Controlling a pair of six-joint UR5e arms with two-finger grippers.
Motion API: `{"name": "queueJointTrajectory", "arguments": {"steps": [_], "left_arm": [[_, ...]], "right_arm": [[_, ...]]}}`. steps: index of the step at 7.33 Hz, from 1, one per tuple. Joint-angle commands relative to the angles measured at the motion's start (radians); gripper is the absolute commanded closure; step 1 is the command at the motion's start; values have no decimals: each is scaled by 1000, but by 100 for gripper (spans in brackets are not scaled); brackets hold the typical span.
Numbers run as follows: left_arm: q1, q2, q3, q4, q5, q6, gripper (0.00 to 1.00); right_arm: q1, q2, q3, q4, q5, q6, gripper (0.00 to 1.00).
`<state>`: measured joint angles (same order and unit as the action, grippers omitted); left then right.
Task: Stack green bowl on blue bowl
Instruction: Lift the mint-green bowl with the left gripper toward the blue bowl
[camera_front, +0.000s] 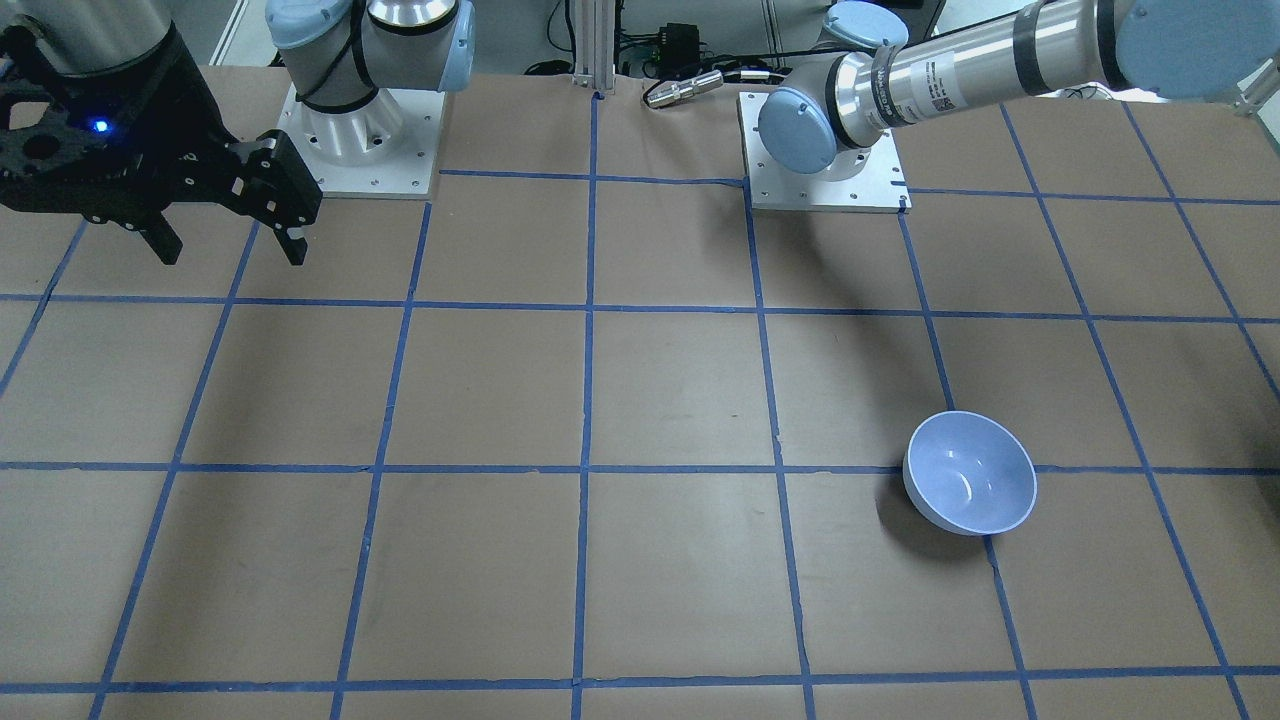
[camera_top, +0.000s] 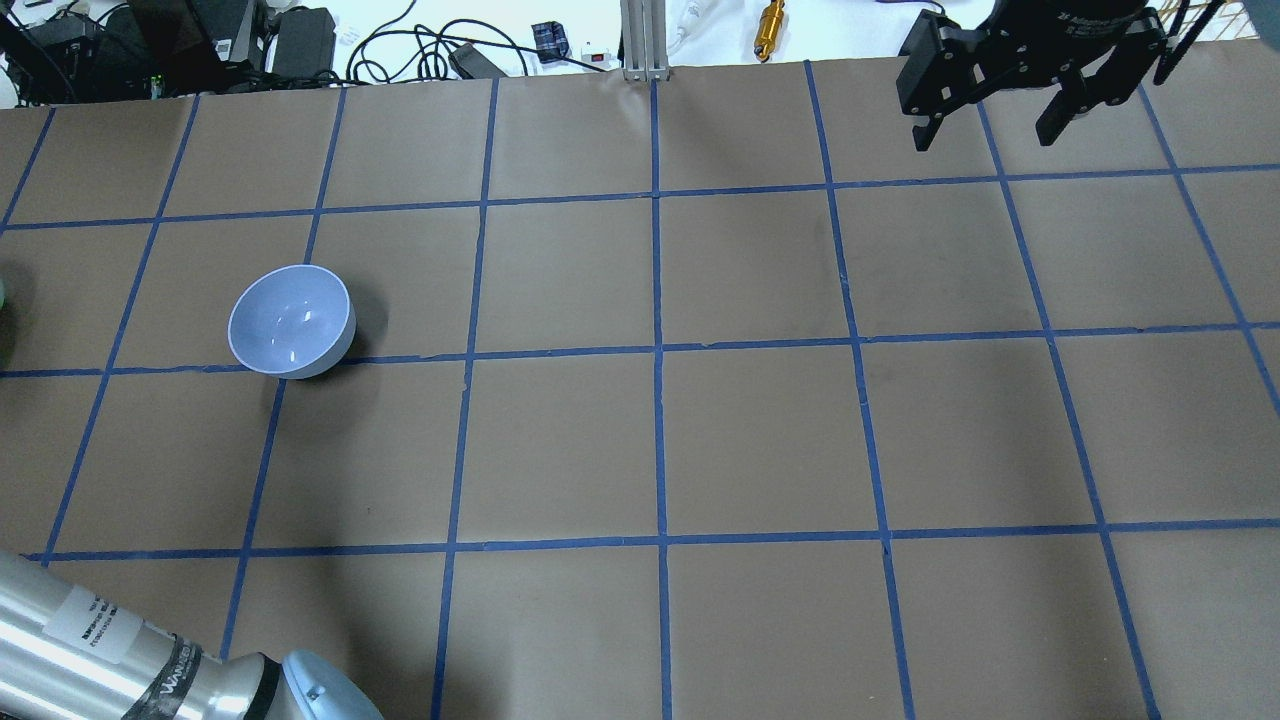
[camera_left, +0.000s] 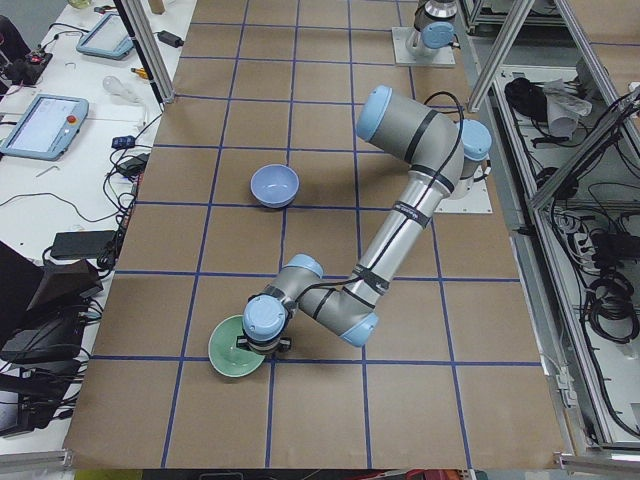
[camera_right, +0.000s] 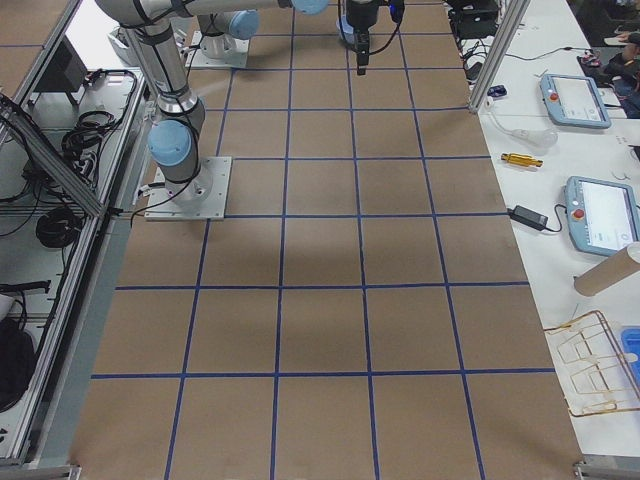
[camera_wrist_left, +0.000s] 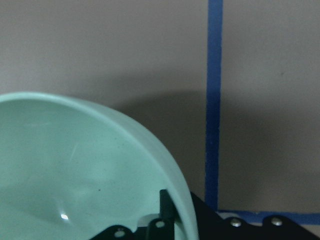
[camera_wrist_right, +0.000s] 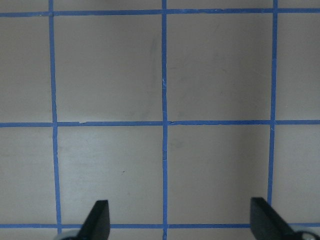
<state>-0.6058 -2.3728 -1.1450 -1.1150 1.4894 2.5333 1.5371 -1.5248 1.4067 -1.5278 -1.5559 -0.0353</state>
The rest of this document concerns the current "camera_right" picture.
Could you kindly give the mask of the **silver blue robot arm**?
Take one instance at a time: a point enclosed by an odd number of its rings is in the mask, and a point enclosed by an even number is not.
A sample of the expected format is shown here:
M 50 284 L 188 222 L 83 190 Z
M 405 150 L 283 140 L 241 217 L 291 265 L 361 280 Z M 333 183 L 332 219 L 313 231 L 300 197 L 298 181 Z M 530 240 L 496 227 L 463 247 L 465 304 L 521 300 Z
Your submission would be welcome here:
M 261 9 L 292 8 L 317 15 L 327 1 L 99 1 L 99 8 L 134 39 L 134 53 L 147 80 L 157 89 L 161 120 L 148 136 L 149 151 L 164 175 L 169 198 L 205 199 L 213 177 L 199 158 L 205 119 L 202 100 L 191 89 L 184 60 L 175 44 L 171 19 L 196 18 L 203 36 L 248 39 L 258 28 Z

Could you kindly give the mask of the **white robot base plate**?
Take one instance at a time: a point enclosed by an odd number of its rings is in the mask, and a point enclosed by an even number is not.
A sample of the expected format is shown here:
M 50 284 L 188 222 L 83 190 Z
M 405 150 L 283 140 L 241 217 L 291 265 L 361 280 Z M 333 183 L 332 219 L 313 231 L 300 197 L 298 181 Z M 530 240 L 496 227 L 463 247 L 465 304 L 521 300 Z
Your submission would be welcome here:
M 185 191 L 170 200 L 181 186 L 169 183 L 150 193 L 151 208 L 144 211 L 148 221 L 223 220 L 231 177 L 232 158 L 202 157 L 200 173 Z

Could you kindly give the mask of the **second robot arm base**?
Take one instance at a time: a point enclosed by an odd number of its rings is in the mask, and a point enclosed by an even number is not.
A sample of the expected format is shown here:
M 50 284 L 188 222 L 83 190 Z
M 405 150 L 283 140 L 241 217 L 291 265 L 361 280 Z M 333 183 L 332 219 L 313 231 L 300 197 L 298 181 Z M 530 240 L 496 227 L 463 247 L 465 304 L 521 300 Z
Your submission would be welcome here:
M 195 69 L 246 67 L 250 39 L 259 28 L 259 13 L 242 10 L 197 17 L 198 30 L 186 54 L 186 66 Z

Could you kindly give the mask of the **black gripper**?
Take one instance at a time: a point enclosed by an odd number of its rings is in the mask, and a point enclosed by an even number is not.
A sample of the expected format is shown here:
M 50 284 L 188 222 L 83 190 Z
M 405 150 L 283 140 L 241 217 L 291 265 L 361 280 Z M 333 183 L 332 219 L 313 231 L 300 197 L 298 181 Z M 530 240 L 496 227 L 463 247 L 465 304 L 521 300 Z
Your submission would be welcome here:
M 377 0 L 348 0 L 347 22 L 354 30 L 354 51 L 356 53 L 356 73 L 364 76 L 370 58 L 370 34 L 368 29 L 378 21 L 380 2 Z

